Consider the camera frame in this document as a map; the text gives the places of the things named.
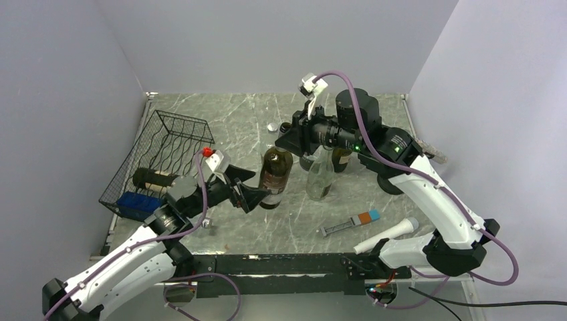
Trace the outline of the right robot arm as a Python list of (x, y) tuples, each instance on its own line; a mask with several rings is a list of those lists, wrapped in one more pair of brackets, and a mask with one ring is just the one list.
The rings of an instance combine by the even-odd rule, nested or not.
[(377, 174), (380, 188), (388, 194), (405, 194), (435, 226), (432, 233), (411, 239), (382, 237), (367, 250), (370, 272), (385, 278), (394, 269), (431, 266), (446, 276), (460, 276), (478, 268), (487, 255), (486, 231), (496, 235), (499, 224), (468, 212), (457, 197), (447, 195), (425, 152), (402, 128), (382, 123), (378, 100), (355, 89), (363, 125), (357, 123), (348, 90), (335, 98), (335, 116), (324, 108), (296, 111), (291, 128), (275, 141), (296, 156), (313, 154), (319, 146), (355, 152), (362, 165)]

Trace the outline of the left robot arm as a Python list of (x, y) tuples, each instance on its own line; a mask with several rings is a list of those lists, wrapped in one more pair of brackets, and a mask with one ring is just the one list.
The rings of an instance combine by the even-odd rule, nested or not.
[(66, 280), (52, 279), (42, 288), (44, 320), (103, 320), (117, 307), (155, 283), (182, 281), (199, 270), (201, 262), (181, 243), (205, 220), (206, 212), (226, 200), (246, 213), (269, 194), (245, 181), (255, 173), (223, 165), (212, 166), (199, 181), (148, 168), (133, 177), (137, 187), (160, 191), (162, 203), (120, 246), (84, 272)]

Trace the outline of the green wine bottle grey cap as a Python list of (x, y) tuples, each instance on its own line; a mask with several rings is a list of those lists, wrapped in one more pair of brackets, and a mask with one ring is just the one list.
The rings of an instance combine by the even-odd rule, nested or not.
[(270, 147), (263, 156), (259, 188), (269, 191), (261, 202), (264, 209), (275, 209), (281, 203), (294, 160), (290, 152), (276, 146)]

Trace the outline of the dark green wine bottle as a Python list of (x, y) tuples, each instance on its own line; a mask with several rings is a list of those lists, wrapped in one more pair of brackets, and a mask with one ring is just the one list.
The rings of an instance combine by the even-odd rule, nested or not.
[(132, 184), (138, 189), (163, 195), (175, 185), (179, 177), (174, 173), (140, 167), (132, 176)]

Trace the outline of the blue square glass bottle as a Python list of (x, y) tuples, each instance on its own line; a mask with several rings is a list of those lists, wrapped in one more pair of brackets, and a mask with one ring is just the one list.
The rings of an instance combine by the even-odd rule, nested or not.
[(198, 190), (188, 195), (167, 192), (160, 197), (127, 191), (109, 206), (122, 218), (176, 232), (194, 227), (192, 219), (212, 204), (212, 198), (204, 199)]

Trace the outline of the clear glass bottle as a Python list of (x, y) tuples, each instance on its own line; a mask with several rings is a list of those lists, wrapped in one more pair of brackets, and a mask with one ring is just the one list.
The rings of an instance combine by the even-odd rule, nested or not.
[(321, 201), (330, 192), (334, 182), (333, 149), (323, 146), (308, 171), (306, 193), (311, 200)]

